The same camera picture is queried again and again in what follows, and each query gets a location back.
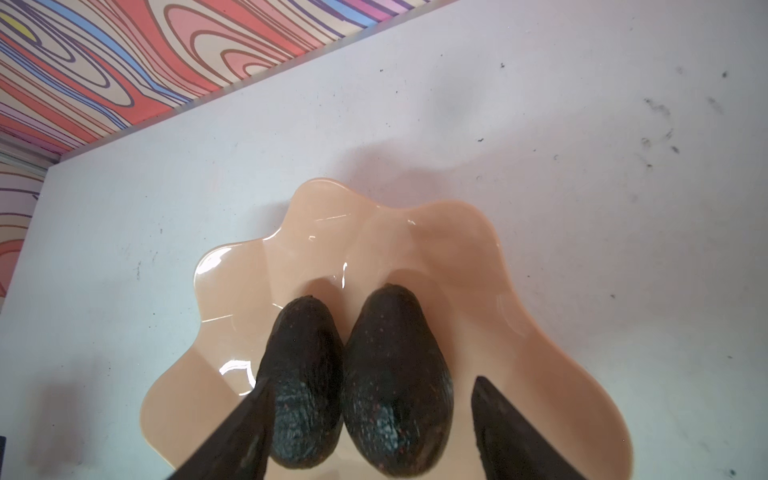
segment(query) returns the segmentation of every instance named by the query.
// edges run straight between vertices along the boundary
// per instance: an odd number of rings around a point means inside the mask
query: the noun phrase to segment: avocado
[[[451,373],[404,286],[386,284],[362,306],[344,348],[342,413],[357,449],[385,475],[421,475],[445,448]]]
[[[275,320],[257,381],[275,394],[272,459],[311,468],[333,452],[341,434],[343,345],[328,307],[313,296],[285,305]]]

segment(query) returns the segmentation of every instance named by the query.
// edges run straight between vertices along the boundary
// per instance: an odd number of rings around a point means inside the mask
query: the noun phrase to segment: white table
[[[761,0],[460,0],[53,167],[0,316],[3,480],[168,475],[138,412],[196,262],[318,176],[485,212],[635,478],[765,478],[767,51]]]

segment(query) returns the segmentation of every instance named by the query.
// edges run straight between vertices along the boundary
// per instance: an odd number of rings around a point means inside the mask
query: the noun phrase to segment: avocado skin
[[[341,434],[343,345],[328,307],[313,296],[285,305],[275,320],[257,379],[275,390],[270,455],[286,468],[311,468]]]
[[[342,413],[362,456],[412,477],[439,460],[453,419],[453,382],[415,295],[371,293],[344,349]]]

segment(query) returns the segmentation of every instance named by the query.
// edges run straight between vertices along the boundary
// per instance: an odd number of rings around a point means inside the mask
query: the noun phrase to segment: black object
[[[272,445],[274,393],[263,378],[168,480],[261,480]]]
[[[272,459],[310,468],[333,453],[341,434],[343,345],[328,307],[302,296],[280,311],[257,379],[275,389]]]
[[[445,449],[453,382],[405,287],[387,284],[363,305],[344,350],[342,409],[355,446],[385,475],[420,475]]]
[[[5,437],[0,437],[0,477],[2,477],[2,459],[5,457]]]
[[[472,390],[472,418],[488,480],[585,480],[484,376]]]

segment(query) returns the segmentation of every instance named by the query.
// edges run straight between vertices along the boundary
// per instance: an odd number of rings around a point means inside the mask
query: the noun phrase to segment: dirt speck
[[[656,103],[653,98],[645,98],[643,101],[648,105],[648,107],[650,107],[652,111],[662,114],[666,118],[669,118],[672,115],[672,112],[669,108],[667,108],[666,105]]]
[[[648,170],[650,170],[651,168],[653,168],[653,167],[654,167],[653,165],[651,165],[651,164],[649,164],[649,163],[648,163],[648,160],[647,160],[647,158],[646,158],[644,155],[641,155],[641,154],[638,154],[638,153],[636,153],[634,156],[635,156],[635,157],[636,157],[636,158],[637,158],[639,161],[643,162],[643,165],[645,165],[645,167],[646,167]]]
[[[723,105],[719,104],[714,98],[707,97],[707,103],[710,104],[710,107],[712,107],[712,109],[715,110],[718,114],[722,115],[725,113],[723,110]]]

